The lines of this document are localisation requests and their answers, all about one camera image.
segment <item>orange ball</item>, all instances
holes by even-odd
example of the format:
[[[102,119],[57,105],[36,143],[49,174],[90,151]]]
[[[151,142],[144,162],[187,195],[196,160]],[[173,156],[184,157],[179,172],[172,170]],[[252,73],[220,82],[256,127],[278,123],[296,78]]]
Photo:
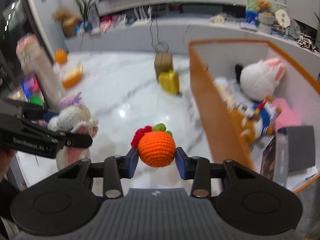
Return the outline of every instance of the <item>orange ball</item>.
[[[174,160],[176,145],[173,138],[162,131],[145,134],[138,143],[141,160],[148,166],[160,168]]]
[[[57,49],[54,61],[58,64],[65,64],[68,61],[68,53],[64,49]]]

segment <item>pink bunny ear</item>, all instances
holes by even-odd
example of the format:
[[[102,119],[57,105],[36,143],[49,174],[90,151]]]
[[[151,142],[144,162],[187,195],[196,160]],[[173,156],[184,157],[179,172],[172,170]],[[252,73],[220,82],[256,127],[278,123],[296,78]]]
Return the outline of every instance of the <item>pink bunny ear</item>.
[[[80,122],[71,130],[71,132],[89,134],[90,136],[94,134],[92,125],[89,122]],[[68,165],[71,165],[72,163],[79,161],[81,154],[84,150],[86,149],[67,147]]]
[[[45,120],[38,120],[38,124],[43,127],[43,128],[47,128],[48,124]]]
[[[98,126],[92,127],[92,135],[91,135],[92,138],[94,138],[97,135],[98,129],[99,129]]]
[[[275,76],[275,81],[279,81],[284,75],[284,67],[281,66],[279,69],[278,69],[278,72],[276,73],[276,76]]]
[[[89,122],[80,122],[72,130],[72,133],[92,135],[92,125]]]
[[[264,62],[267,64],[268,67],[276,67],[280,63],[282,63],[281,59],[278,57],[267,58]]]

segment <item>pink crochet ear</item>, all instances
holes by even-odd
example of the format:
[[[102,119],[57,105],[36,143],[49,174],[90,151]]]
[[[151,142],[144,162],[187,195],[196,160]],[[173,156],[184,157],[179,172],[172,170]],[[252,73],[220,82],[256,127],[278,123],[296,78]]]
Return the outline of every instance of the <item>pink crochet ear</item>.
[[[73,133],[80,133],[80,134],[90,134],[89,133],[89,126],[85,123],[80,124],[76,129],[74,129]],[[80,160],[80,156],[82,151],[85,149],[82,148],[74,148],[74,147],[67,147],[67,157],[68,157],[68,165],[75,163]]]
[[[48,127],[48,124],[45,120],[38,120],[38,124],[41,126],[41,127],[44,127],[44,128],[47,128]]]
[[[99,129],[98,126],[94,126],[92,128],[92,135],[91,135],[92,138],[94,138],[97,135],[98,129]]]
[[[80,160],[83,150],[81,148],[67,147],[68,166]]]

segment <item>toy figure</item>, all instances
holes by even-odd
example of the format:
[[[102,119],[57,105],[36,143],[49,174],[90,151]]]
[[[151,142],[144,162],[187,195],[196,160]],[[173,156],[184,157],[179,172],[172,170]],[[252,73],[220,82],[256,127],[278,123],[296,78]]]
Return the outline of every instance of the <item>toy figure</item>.
[[[256,102],[262,102],[267,96],[273,95],[285,72],[279,57],[260,60],[244,68],[237,64],[235,70],[242,91]]]
[[[217,77],[214,79],[214,85],[218,89],[221,99],[225,102],[228,110],[232,110],[236,107],[236,103],[233,99],[229,82],[225,77]]]
[[[312,52],[319,51],[318,47],[312,43],[311,39],[312,38],[309,35],[301,33],[301,35],[299,36],[299,38],[296,39],[296,41],[298,41],[298,45],[301,48],[310,49]]]
[[[98,132],[98,121],[89,120],[87,122],[79,122],[72,130],[71,133],[89,134],[94,138]],[[74,148],[74,147],[64,147],[57,153],[57,167],[58,170],[77,162],[80,159],[90,158],[90,150]]]
[[[239,127],[240,136],[248,144],[257,141],[263,135],[271,135],[274,132],[274,120],[281,113],[281,108],[272,107],[270,98],[260,104],[249,105],[240,103],[237,109],[230,111],[230,116]]]
[[[260,11],[269,11],[270,10],[270,2],[268,0],[257,0],[256,10]]]

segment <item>white bunny plush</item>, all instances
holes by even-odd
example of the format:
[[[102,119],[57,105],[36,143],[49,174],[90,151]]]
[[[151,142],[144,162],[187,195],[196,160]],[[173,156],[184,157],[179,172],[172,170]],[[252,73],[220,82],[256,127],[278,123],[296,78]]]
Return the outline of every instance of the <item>white bunny plush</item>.
[[[89,134],[94,138],[98,132],[98,120],[90,119],[90,112],[84,106],[68,106],[58,116],[50,119],[47,128],[52,131]],[[58,170],[61,170],[76,161],[90,158],[90,150],[74,147],[64,147],[56,157]]]
[[[236,66],[237,80],[251,100],[263,101],[272,96],[284,75],[284,64],[279,57],[260,60],[244,68]]]

